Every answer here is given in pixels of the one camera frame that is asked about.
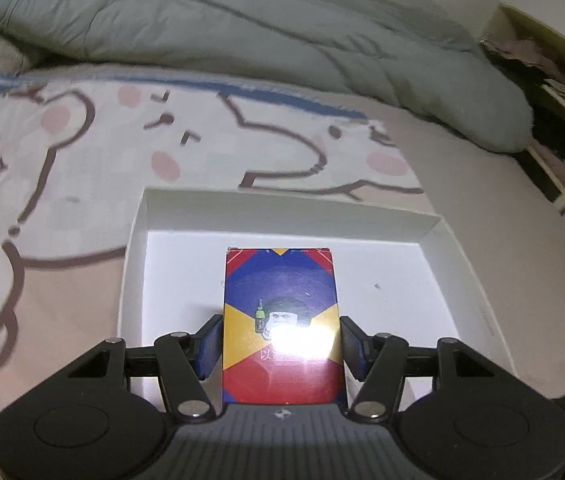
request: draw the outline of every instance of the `yellow triangle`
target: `yellow triangle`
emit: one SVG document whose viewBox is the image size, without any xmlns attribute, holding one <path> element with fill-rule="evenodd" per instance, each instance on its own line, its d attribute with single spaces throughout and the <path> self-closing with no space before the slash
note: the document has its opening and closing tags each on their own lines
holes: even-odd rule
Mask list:
<svg viewBox="0 0 565 480">
<path fill-rule="evenodd" d="M 334 345 L 329 352 L 329 358 L 338 363 L 343 364 L 343 347 L 340 340 L 340 317 L 338 316 L 338 304 L 330 306 L 316 317 L 311 319 L 311 326 L 323 326 L 330 332 L 334 333 Z"/>
<path fill-rule="evenodd" d="M 269 345 L 256 333 L 256 320 L 230 304 L 225 304 L 225 319 L 222 342 L 222 369 L 249 357 Z"/>
</svg>

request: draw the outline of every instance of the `green comforter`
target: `green comforter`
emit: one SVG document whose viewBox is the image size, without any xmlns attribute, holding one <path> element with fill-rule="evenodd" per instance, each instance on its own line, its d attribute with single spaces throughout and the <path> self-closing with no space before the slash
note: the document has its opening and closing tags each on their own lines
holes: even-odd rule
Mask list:
<svg viewBox="0 0 565 480">
<path fill-rule="evenodd" d="M 0 32 L 92 62 L 155 64 L 356 93 L 524 149 L 522 92 L 458 25 L 379 0 L 0 0 Z"/>
</svg>

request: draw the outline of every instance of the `white box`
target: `white box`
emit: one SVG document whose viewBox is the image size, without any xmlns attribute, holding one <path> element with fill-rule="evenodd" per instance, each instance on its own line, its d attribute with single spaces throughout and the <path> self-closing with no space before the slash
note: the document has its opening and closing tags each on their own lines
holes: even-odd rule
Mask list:
<svg viewBox="0 0 565 480">
<path fill-rule="evenodd" d="M 118 334 L 128 347 L 196 332 L 224 305 L 227 248 L 332 252 L 341 316 L 412 346 L 458 337 L 506 370 L 509 349 L 469 261 L 436 215 L 257 192 L 147 189 L 128 244 Z M 220 373 L 205 389 L 216 409 Z M 349 393 L 356 385 L 348 375 Z M 410 380 L 416 398 L 431 381 Z M 162 404 L 157 381 L 133 385 Z"/>
</svg>

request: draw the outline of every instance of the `colorful card box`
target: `colorful card box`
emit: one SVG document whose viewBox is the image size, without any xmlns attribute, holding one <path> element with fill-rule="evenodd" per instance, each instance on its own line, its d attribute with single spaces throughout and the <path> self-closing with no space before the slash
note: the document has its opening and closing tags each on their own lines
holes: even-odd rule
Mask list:
<svg viewBox="0 0 565 480">
<path fill-rule="evenodd" d="M 329 249 L 230 249 L 224 402 L 347 402 Z"/>
</svg>

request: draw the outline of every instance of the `blue edge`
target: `blue edge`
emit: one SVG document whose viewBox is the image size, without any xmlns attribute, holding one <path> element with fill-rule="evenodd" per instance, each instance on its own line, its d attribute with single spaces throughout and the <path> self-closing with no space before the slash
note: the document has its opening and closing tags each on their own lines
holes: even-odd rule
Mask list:
<svg viewBox="0 0 565 480">
<path fill-rule="evenodd" d="M 30 77 L 30 76 L 5 76 L 0 75 L 0 93 L 25 86 L 27 84 L 41 83 L 51 79 L 65 79 L 62 77 Z M 209 90 L 230 96 L 239 96 L 261 101 L 270 104 L 287 105 L 299 108 L 307 112 L 323 116 L 344 117 L 349 119 L 366 119 L 365 115 L 357 110 L 350 110 L 344 107 L 323 104 L 305 96 L 293 94 L 288 91 L 281 91 L 268 88 L 265 85 L 239 85 L 219 82 L 214 80 L 186 80 L 174 79 L 161 76 L 129 76 L 129 75 L 94 75 L 66 78 L 67 80 L 99 80 L 99 81 L 124 81 L 136 83 L 160 83 L 180 86 L 184 88 L 194 88 L 199 90 Z"/>
</svg>

